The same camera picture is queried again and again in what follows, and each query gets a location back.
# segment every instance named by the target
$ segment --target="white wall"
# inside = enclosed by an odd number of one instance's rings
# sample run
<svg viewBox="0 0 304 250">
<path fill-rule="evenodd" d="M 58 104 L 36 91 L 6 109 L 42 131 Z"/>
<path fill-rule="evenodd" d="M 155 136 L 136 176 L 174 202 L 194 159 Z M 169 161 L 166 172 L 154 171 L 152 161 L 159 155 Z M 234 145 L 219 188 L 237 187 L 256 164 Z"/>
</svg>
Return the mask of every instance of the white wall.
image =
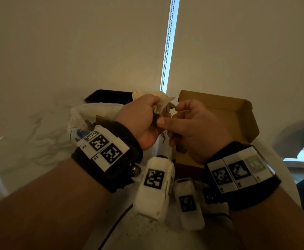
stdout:
<svg viewBox="0 0 304 250">
<path fill-rule="evenodd" d="M 0 132 L 61 98 L 158 90 L 169 5 L 0 0 Z"/>
<path fill-rule="evenodd" d="M 168 93 L 252 102 L 270 144 L 304 121 L 304 0 L 181 0 Z"/>
</svg>

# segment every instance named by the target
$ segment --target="open cardboard box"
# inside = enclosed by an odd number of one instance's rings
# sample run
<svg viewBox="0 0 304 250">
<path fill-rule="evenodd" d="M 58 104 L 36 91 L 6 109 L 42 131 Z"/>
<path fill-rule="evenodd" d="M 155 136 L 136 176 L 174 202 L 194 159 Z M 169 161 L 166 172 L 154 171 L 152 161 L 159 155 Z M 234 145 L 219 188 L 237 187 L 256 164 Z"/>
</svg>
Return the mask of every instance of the open cardboard box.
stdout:
<svg viewBox="0 0 304 250">
<path fill-rule="evenodd" d="M 182 90 L 179 102 L 197 99 L 222 121 L 236 141 L 251 143 L 259 134 L 258 126 L 252 113 L 251 102 L 245 99 L 217 96 Z M 201 180 L 203 165 L 195 163 L 188 153 L 173 150 L 176 178 L 191 177 Z"/>
</svg>

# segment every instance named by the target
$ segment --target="marble surface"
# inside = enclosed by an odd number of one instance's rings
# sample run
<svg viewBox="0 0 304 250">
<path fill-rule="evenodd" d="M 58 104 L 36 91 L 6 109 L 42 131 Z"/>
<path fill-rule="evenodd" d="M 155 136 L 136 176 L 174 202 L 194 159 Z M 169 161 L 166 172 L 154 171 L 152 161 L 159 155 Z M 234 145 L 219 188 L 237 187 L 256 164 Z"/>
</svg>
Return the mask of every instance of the marble surface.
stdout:
<svg viewBox="0 0 304 250">
<path fill-rule="evenodd" d="M 20 129 L 10 130 L 0 137 L 0 199 L 45 174 L 60 161 L 69 158 L 75 149 L 66 130 L 70 109 L 81 101 L 56 103 L 25 119 Z M 159 141 L 159 151 L 169 152 L 167 145 Z M 287 170 L 273 151 L 257 141 L 256 144 L 283 179 L 283 187 L 299 203 L 295 184 Z M 144 154 L 144 161 L 152 156 Z M 105 214 L 92 232 L 84 249 L 97 249 L 105 235 L 122 212 L 133 203 L 137 184 L 117 191 Z M 228 213 L 226 204 L 200 204 L 204 213 Z M 206 227 L 199 232 L 188 232 L 181 228 L 179 214 L 171 197 L 166 222 L 161 224 L 138 215 L 133 209 L 122 219 L 103 249 L 242 249 L 242 243 L 226 217 L 206 220 Z"/>
</svg>

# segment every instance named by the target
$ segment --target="white plastic device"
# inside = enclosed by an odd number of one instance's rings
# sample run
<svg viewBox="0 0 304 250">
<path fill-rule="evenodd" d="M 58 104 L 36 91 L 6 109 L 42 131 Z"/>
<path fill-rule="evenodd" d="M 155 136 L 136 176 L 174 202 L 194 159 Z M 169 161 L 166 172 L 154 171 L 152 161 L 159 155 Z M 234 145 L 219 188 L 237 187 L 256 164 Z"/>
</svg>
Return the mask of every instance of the white plastic device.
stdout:
<svg viewBox="0 0 304 250">
<path fill-rule="evenodd" d="M 152 157 L 148 160 L 141 179 L 134 209 L 142 216 L 163 222 L 173 189 L 174 164 L 165 158 Z"/>
<path fill-rule="evenodd" d="M 192 179 L 183 178 L 176 180 L 174 183 L 174 195 L 181 213 L 180 220 L 183 229 L 189 231 L 203 229 L 205 221 Z"/>
</svg>

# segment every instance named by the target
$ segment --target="black container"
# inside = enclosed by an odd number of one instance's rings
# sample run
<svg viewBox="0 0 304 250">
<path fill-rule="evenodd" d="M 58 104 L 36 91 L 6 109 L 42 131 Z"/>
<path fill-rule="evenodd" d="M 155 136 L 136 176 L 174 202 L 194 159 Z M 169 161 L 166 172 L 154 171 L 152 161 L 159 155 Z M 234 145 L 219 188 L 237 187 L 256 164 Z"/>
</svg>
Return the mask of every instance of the black container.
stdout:
<svg viewBox="0 0 304 250">
<path fill-rule="evenodd" d="M 86 103 L 119 103 L 132 102 L 132 92 L 98 89 L 85 98 Z"/>
</svg>

